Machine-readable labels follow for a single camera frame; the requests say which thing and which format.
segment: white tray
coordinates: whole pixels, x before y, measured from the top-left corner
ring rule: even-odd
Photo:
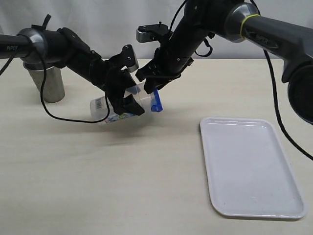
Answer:
[[[210,198],[221,214],[302,218],[307,208],[273,126],[264,120],[201,122]]]

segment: table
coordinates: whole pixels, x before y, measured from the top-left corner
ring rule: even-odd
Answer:
[[[313,153],[312,127],[288,103],[282,61],[273,63],[286,129]],[[90,119],[89,102],[102,92],[68,69],[62,75],[66,97],[48,108]],[[105,127],[54,120],[14,60],[0,79],[1,234],[312,234],[313,163],[279,131],[265,60],[196,60],[160,97],[164,111],[152,120]],[[199,128],[211,116],[273,123],[308,204],[305,218],[240,220],[215,212]]]

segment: plastic container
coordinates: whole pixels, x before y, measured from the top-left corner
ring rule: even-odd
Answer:
[[[157,112],[157,113],[161,112],[163,110],[163,107],[161,104],[158,91],[155,90],[153,93],[147,94],[143,87],[144,87],[144,83],[140,83],[136,86],[128,88],[125,91],[124,97],[127,97],[130,94],[132,94],[136,102],[145,110],[145,113],[143,115],[149,115],[152,112]],[[116,122],[116,121],[120,121],[120,120],[124,120],[128,118],[139,117],[130,113],[123,113],[122,115],[118,115],[114,113],[113,107],[110,104],[110,102],[109,102],[109,106],[110,106],[110,115],[104,122],[102,122],[104,124],[112,123],[112,122]],[[91,112],[91,116],[93,120],[95,121],[105,118],[106,115],[108,114],[105,97],[92,100],[90,102],[90,112]]]

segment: metal cylinder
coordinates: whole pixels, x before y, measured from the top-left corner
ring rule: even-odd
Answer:
[[[27,64],[23,63],[33,79],[38,91],[44,80],[44,70],[41,64]],[[56,103],[61,101],[65,96],[64,85],[61,75],[61,70],[51,64],[46,64],[47,79],[44,87],[44,100],[48,103]]]

